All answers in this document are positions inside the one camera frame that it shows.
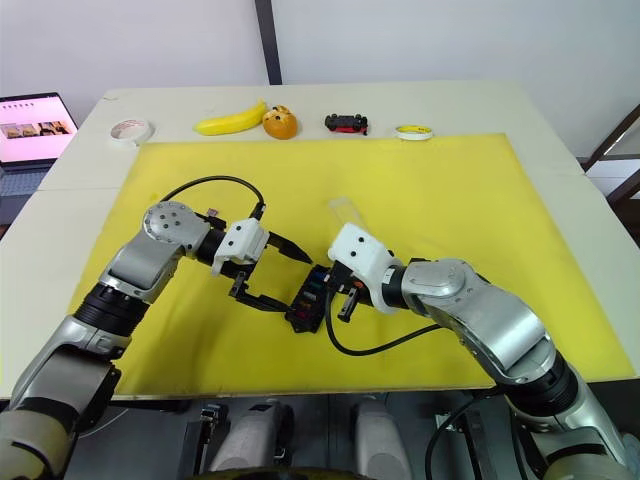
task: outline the laptop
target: laptop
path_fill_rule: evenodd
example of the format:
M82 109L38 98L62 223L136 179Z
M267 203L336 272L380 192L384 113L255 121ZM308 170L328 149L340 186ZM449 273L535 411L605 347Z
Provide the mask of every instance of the laptop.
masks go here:
M0 97L0 224L17 216L77 131L57 93Z

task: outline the laptop keyboard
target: laptop keyboard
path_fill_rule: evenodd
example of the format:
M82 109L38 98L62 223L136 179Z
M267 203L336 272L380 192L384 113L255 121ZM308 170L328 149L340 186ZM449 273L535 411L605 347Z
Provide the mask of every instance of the laptop keyboard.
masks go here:
M0 196L31 195L35 193L47 171L6 173L0 179Z

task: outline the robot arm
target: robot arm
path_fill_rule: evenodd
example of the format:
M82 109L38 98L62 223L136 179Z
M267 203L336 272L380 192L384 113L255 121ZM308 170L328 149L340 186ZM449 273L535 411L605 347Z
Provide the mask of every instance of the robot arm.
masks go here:
M545 467L562 461L575 468L582 461L592 469L596 461L612 472L625 470L617 429L555 349L540 319L518 297L491 285L462 260L412 259L403 266L382 243L352 224L339 233L329 257L335 262L329 288L352 293L343 312L354 308L349 303L355 277L381 312L408 308L455 332L503 388Z
M234 223L163 201L144 215L140 232L105 268L73 315L68 315L19 378L0 414L0 479L59 478L77 433L102 416L120 378L120 358L149 306L186 256L212 266L214 275L234 279L230 295L266 311L287 305L255 297L246 284L267 244L310 263L294 243L264 230L264 210Z

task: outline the yellow mat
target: yellow mat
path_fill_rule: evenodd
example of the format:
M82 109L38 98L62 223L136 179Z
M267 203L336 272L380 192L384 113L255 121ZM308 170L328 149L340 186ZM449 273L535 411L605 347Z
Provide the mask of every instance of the yellow mat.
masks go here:
M328 207L346 196L366 226L404 262L466 259L522 297L558 348L589 380L633 375L631 365L540 198L503 135L307 142L149 144L141 148L103 227L70 311L145 209L196 177L236 175L266 198L263 225L294 240L317 263L340 225ZM255 199L225 182L180 194L196 211L246 218ZM309 266L269 248L250 291L291 301ZM250 394L371 391L491 384L452 332L439 330L364 358L317 334L294 334L282 315L236 303L231 280L183 259L149 309L125 356L120 394ZM381 344L427 323L408 312L384 316L359 306L337 335L352 348Z

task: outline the laptop screen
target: laptop screen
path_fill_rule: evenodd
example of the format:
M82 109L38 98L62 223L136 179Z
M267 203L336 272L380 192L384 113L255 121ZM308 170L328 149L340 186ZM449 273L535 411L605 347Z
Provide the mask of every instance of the laptop screen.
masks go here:
M0 164L52 163L77 128L57 93L0 98Z

